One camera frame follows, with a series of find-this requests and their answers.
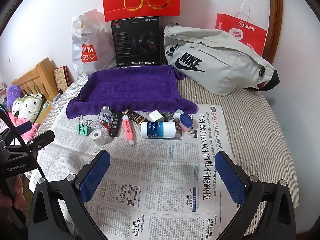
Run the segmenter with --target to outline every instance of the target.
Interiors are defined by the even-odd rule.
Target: green binder clip
[[[92,120],[87,120],[86,125],[84,125],[83,116],[80,114],[78,118],[79,124],[77,124],[77,133],[84,136],[88,136],[90,134],[90,124],[92,123]]]

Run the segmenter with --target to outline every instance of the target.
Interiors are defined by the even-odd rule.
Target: purple plush toy
[[[12,110],[13,102],[17,98],[23,98],[24,94],[21,91],[20,87],[17,85],[12,85],[9,88],[7,88],[7,102],[5,103],[7,108]]]

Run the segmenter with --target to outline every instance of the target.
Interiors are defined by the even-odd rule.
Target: white paper bag handle
[[[239,18],[240,18],[241,13],[242,13],[243,5],[246,4],[247,7],[248,7],[248,9],[249,9],[248,18],[247,18],[247,22],[248,22],[248,21],[249,21],[249,17],[250,17],[250,6],[247,4],[248,1],[254,1],[254,2],[258,5],[258,7],[259,7],[259,16],[258,16],[257,22],[254,23],[255,25],[257,25],[258,22],[259,22],[259,19],[260,19],[261,8],[260,8],[260,5],[258,4],[258,2],[255,1],[255,0],[245,0],[245,1],[238,1],[238,2],[236,2],[236,3],[233,5],[233,7],[232,7],[231,15],[233,15],[233,10],[234,10],[236,4],[239,3],[239,2],[242,2],[242,6],[241,6],[241,9],[240,9]]]

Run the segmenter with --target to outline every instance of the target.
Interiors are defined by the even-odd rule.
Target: pink bedding
[[[11,122],[14,124],[15,127],[25,123],[25,122],[28,122],[27,119],[24,119],[24,118],[19,118],[19,117],[15,117],[12,113],[8,113],[9,114],[9,117],[11,119]],[[34,123],[32,125],[32,128],[30,131],[24,133],[21,135],[22,139],[25,141],[25,142],[28,142],[30,141],[36,134],[38,128],[39,128],[39,124],[38,123]],[[1,123],[0,123],[0,132],[2,132],[3,130],[5,130],[7,128],[7,126],[5,125],[5,123],[1,120]]]

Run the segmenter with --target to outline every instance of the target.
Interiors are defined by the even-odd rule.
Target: black bag strap
[[[253,91],[268,91],[268,90],[275,88],[279,83],[280,83],[280,79],[279,79],[278,73],[276,70],[274,70],[273,75],[271,77],[271,80],[264,87],[262,87],[262,88],[249,87],[246,89],[253,90]]]

